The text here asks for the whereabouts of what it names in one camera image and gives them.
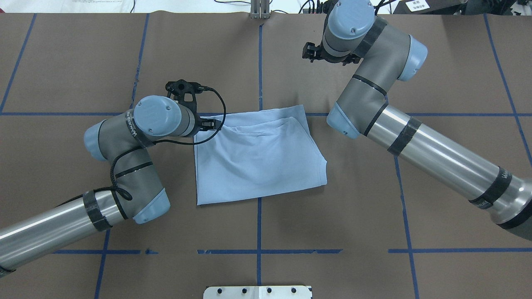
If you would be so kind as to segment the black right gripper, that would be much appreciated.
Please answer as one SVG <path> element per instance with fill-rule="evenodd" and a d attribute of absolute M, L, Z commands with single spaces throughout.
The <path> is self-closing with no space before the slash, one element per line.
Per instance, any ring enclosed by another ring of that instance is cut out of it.
<path fill-rule="evenodd" d="M 302 50 L 302 59 L 308 59 L 311 63 L 323 59 L 329 63 L 341 63 L 342 66 L 359 64 L 361 61 L 361 57 L 352 53 L 346 56 L 333 56 L 326 51 L 323 44 L 316 45 L 313 42 L 306 42 Z"/>

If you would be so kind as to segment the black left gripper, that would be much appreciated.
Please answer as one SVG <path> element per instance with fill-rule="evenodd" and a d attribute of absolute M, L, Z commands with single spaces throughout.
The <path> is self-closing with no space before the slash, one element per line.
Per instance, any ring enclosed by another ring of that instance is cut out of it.
<path fill-rule="evenodd" d="M 219 131 L 222 127 L 222 120 L 214 118 L 201 118 L 197 112 L 192 112 L 194 126 L 190 132 L 190 137 L 195 136 L 199 131 Z"/>

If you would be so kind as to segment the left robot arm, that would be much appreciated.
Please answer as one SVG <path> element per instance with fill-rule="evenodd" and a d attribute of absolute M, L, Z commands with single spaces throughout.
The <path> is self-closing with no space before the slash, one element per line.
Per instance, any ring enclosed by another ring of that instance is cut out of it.
<path fill-rule="evenodd" d="M 47 254 L 124 220 L 138 224 L 161 216 L 170 208 L 148 148 L 202 131 L 218 134 L 226 121 L 202 118 L 179 97 L 146 96 L 126 112 L 86 130 L 91 155 L 107 166 L 103 186 L 89 187 L 73 199 L 1 230 L 1 277 Z"/>

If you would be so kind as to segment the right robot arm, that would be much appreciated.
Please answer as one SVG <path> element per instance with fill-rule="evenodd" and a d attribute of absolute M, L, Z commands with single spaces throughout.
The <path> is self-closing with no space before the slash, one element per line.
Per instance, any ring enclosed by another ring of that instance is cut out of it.
<path fill-rule="evenodd" d="M 370 0 L 333 0 L 321 43 L 307 42 L 311 62 L 357 64 L 327 115 L 327 124 L 355 139 L 376 142 L 486 211 L 501 229 L 531 240 L 531 179 L 477 155 L 419 119 L 392 106 L 387 94 L 414 77 L 428 56 L 422 43 L 375 15 Z"/>

